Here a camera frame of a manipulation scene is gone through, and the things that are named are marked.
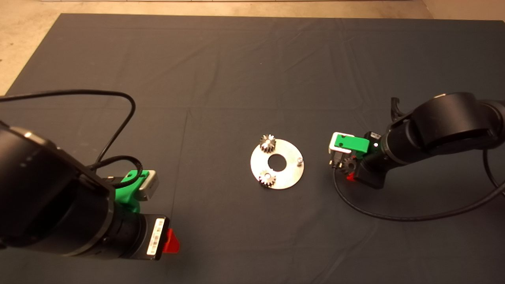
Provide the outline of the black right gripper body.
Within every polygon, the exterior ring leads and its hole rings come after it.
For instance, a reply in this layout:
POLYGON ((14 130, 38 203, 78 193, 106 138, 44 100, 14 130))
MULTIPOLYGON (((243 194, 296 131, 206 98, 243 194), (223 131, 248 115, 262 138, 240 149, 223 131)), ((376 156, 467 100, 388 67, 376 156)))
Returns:
POLYGON ((361 157, 353 173, 355 181, 374 189, 382 189, 389 171, 390 159, 384 157, 361 157))

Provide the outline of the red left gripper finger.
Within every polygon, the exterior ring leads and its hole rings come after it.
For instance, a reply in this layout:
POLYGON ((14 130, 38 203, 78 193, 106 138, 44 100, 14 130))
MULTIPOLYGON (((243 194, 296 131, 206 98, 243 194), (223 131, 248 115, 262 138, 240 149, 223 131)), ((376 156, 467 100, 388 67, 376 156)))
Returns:
POLYGON ((180 243, 172 228, 166 232, 166 240, 163 244, 164 254, 178 254, 180 250, 180 243))

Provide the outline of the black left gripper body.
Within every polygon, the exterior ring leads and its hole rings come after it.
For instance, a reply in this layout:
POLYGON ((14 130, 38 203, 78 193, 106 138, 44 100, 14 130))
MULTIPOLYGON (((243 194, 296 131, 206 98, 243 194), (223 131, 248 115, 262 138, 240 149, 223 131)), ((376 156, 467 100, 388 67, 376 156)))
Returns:
POLYGON ((134 245, 135 260, 157 261, 162 257, 163 248, 168 241, 170 219, 165 215, 141 214, 141 230, 134 245))

